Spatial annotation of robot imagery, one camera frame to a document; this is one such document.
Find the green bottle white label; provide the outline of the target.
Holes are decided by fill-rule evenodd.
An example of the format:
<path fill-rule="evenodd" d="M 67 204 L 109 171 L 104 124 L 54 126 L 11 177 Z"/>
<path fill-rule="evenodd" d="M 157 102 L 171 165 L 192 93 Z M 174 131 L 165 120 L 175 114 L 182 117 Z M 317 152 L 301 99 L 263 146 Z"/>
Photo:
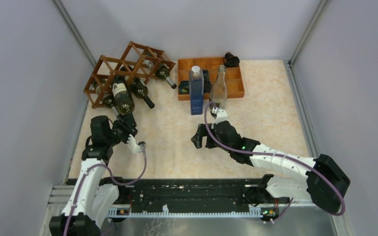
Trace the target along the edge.
<path fill-rule="evenodd" d="M 127 123 L 136 125 L 136 121 L 133 116 L 135 103 L 132 99 L 124 76 L 114 76 L 112 81 L 112 93 L 114 96 L 113 111 L 115 116 L 121 118 Z"/>

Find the clear glass wine bottle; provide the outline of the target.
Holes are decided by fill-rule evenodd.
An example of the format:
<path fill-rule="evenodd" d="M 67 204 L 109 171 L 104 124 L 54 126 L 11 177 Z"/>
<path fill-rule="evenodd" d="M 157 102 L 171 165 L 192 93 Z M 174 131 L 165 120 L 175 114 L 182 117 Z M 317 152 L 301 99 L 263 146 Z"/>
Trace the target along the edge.
<path fill-rule="evenodd" d="M 214 102 L 218 108 L 225 109 L 227 100 L 227 85 L 225 83 L 226 67 L 220 65 L 218 67 L 217 78 L 212 85 L 209 101 Z"/>

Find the blue square glass bottle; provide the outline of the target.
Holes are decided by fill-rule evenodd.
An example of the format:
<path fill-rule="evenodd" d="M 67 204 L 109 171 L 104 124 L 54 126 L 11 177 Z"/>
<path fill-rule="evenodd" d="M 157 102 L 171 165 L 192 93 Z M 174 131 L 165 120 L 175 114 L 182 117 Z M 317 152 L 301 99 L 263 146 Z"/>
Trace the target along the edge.
<path fill-rule="evenodd" d="M 203 113 L 203 87 L 203 70 L 198 65 L 194 65 L 189 72 L 189 96 L 191 115 L 201 115 Z"/>

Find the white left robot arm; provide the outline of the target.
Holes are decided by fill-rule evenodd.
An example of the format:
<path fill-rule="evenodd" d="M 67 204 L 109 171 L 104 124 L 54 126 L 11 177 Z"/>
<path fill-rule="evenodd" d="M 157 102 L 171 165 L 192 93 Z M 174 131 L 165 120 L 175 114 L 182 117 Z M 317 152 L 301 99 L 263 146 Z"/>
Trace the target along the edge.
<path fill-rule="evenodd" d="M 80 175 L 66 206 L 49 222 L 53 236 L 99 236 L 109 208 L 119 197 L 118 182 L 101 184 L 109 171 L 108 163 L 117 144 L 128 145 L 133 153 L 142 151 L 133 114 L 118 115 L 113 123 L 108 116 L 91 119 L 91 135 L 82 152 Z"/>

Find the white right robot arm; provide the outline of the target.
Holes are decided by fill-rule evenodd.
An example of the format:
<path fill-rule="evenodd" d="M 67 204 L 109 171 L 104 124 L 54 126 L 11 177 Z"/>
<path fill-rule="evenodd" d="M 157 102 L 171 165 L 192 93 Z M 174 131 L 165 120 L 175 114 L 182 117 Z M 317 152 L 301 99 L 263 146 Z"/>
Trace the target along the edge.
<path fill-rule="evenodd" d="M 344 214 L 344 196 L 350 179 L 329 155 L 320 154 L 317 158 L 292 156 L 242 137 L 228 121 L 199 124 L 191 141 L 200 149 L 203 139 L 206 139 L 206 148 L 221 148 L 240 164 L 287 175 L 287 178 L 268 180 L 266 191 L 271 197 L 308 200 L 332 215 Z"/>

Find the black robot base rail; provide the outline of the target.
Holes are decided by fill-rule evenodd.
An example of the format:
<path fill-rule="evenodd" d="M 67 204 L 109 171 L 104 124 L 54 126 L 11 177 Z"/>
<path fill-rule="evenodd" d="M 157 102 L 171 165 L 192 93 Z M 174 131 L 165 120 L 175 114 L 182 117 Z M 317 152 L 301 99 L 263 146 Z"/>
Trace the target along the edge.
<path fill-rule="evenodd" d="M 242 179 L 141 179 L 120 186 L 119 197 L 107 217 L 120 222 L 151 217 L 262 217 L 266 211 L 289 203 L 267 191 L 271 175 Z"/>

